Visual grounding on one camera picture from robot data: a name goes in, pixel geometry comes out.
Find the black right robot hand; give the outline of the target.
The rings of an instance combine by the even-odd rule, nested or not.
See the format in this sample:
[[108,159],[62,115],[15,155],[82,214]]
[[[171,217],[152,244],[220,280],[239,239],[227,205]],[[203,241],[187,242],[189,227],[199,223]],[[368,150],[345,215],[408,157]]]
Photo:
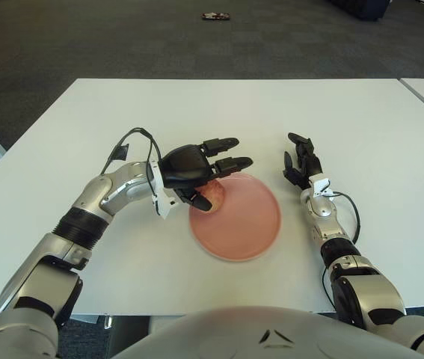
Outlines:
[[284,177],[301,190],[310,188],[313,197],[331,195],[331,181],[323,174],[312,140],[292,132],[288,134],[288,139],[295,145],[298,164],[294,167],[291,155],[285,152]]

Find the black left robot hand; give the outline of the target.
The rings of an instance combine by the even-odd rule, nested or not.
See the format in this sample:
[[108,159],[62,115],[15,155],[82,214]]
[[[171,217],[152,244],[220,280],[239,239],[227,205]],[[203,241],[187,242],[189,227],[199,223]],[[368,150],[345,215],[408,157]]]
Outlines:
[[214,138],[202,144],[188,144],[170,151],[157,162],[150,162],[153,174],[152,199],[156,213],[163,218],[177,205],[176,198],[166,194],[172,189],[189,206],[204,212],[212,210],[210,196],[197,189],[218,178],[227,177],[253,164],[249,157],[227,157],[210,163],[208,158],[226,152],[239,144],[237,138]]

